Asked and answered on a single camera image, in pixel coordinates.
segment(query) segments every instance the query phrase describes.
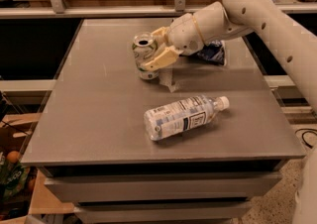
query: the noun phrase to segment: bottle cap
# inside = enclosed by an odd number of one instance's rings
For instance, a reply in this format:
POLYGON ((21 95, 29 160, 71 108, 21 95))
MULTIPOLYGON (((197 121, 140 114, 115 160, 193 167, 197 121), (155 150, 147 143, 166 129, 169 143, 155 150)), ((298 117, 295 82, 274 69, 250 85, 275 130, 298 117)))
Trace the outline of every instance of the bottle cap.
POLYGON ((222 110, 228 109, 230 106, 229 99, 226 96, 221 96, 221 97, 219 97, 219 99, 222 101, 222 103, 224 105, 222 110))

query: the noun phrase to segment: white bottle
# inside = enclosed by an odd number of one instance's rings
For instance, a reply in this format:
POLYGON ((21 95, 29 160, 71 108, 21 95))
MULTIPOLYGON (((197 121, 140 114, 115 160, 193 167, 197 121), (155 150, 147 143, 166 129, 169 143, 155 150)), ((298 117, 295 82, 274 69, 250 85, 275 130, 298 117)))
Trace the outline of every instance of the white bottle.
POLYGON ((198 95, 176 101, 145 113, 145 125, 153 141, 167 138, 207 124, 219 111, 229 108, 226 96, 209 98, 198 95))

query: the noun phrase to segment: table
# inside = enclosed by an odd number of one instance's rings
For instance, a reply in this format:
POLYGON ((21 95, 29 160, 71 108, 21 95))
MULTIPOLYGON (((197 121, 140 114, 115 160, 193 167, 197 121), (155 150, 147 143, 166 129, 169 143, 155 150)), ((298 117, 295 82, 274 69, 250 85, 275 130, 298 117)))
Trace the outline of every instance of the table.
POLYGON ((84 222, 239 217, 305 156, 242 39, 226 42, 225 66, 183 56, 162 69, 175 91, 139 78, 133 36, 171 20, 84 20, 57 76, 22 162, 84 222), (230 109, 212 125, 146 137, 145 111, 200 93, 228 96, 230 109))

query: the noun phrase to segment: wire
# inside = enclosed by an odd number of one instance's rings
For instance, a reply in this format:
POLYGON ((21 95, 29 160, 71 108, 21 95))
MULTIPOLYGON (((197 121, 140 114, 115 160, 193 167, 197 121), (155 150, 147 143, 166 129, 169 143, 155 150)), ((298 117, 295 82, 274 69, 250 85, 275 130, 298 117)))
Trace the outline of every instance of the wire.
POLYGON ((4 123, 5 125, 7 125, 7 126, 13 128, 13 129, 15 129, 15 130, 17 130, 17 131, 19 131, 19 132, 21 132, 21 133, 24 133, 24 134, 27 135, 27 136, 30 136, 30 134, 27 134, 25 131, 22 131, 22 130, 20 130, 19 128, 15 127, 15 126, 12 126, 12 125, 10 125, 9 123, 4 122, 3 120, 1 121, 1 123, 4 123))
POLYGON ((307 135, 307 134, 313 134, 313 135, 315 135, 315 136, 317 137, 317 129, 312 129, 312 128, 300 128, 300 129, 298 129, 298 130, 295 131, 295 134, 297 134, 297 133, 300 132, 300 131, 305 131, 305 132, 303 132, 303 133, 301 134, 301 139, 302 139, 302 141, 304 142, 304 144, 305 144, 308 148, 312 149, 312 148, 314 147, 314 145, 311 145, 311 144, 309 144, 309 143, 307 142, 307 140, 306 140, 306 138, 305 138, 305 135, 307 135))

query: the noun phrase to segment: beverage can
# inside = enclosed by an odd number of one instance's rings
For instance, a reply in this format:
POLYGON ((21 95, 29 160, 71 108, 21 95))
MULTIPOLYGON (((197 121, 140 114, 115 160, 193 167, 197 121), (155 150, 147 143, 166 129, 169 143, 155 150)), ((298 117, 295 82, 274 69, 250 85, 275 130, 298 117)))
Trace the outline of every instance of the beverage can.
POLYGON ((154 79, 159 76, 159 72, 143 70, 141 65, 150 61, 158 49, 158 43, 150 32, 142 32, 134 37, 132 50, 135 56, 136 66, 139 76, 142 79, 154 79))

